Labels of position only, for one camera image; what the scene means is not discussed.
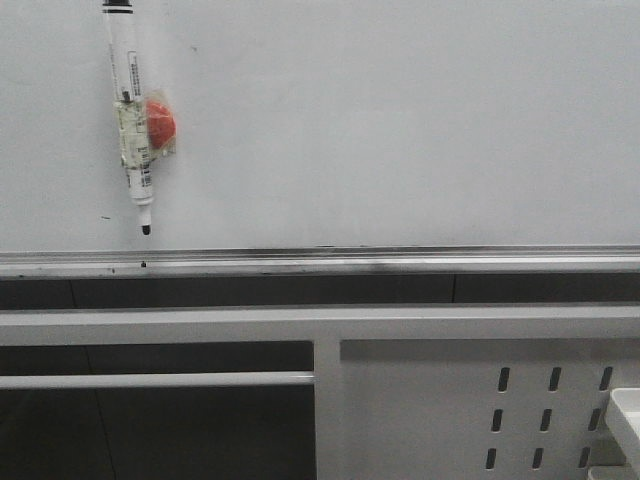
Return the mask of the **red round magnet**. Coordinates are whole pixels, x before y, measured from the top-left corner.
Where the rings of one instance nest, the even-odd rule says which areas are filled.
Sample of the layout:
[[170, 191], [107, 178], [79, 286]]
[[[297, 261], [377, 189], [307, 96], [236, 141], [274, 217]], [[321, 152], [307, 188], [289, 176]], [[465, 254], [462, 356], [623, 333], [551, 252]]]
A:
[[177, 128], [171, 109], [156, 99], [147, 99], [145, 106], [151, 147], [160, 151], [173, 149]]

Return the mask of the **white black whiteboard marker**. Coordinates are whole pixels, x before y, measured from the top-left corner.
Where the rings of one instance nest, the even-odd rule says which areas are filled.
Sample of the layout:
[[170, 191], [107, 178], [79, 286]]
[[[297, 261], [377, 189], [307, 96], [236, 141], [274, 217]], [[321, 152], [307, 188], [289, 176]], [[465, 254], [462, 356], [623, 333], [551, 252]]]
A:
[[121, 165], [126, 174], [129, 196], [137, 208], [139, 228], [144, 236], [148, 236], [151, 234], [154, 200], [151, 148], [133, 3], [104, 1], [101, 10], [108, 35]]

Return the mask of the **white whiteboard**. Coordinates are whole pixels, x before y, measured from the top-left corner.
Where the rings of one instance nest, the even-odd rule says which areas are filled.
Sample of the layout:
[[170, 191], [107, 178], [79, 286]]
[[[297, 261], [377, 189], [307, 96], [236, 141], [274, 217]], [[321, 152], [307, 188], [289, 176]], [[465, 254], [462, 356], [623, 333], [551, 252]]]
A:
[[5, 252], [635, 245], [635, 1], [138, 1], [144, 235], [97, 1], [1, 5]]

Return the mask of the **white plastic tray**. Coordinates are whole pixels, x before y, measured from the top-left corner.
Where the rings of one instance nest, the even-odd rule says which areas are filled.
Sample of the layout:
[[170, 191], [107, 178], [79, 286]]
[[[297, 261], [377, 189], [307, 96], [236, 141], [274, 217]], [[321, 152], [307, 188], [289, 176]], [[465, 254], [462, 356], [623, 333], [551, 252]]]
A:
[[605, 414], [606, 425], [636, 475], [640, 462], [639, 398], [638, 388], [613, 389]]

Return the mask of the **white perforated metal frame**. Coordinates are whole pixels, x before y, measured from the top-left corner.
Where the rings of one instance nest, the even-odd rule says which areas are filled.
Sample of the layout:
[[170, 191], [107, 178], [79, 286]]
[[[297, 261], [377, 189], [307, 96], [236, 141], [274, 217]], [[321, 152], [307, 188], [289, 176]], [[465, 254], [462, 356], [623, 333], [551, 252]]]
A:
[[583, 479], [639, 309], [5, 312], [5, 479]]

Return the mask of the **aluminium whiteboard tray rail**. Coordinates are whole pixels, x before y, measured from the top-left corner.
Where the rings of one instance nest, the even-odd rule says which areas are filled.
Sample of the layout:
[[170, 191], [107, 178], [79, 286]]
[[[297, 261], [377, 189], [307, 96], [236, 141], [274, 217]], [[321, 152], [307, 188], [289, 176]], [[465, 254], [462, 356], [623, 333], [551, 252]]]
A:
[[638, 270], [636, 245], [175, 249], [15, 252], [1, 256], [1, 275], [9, 279]]

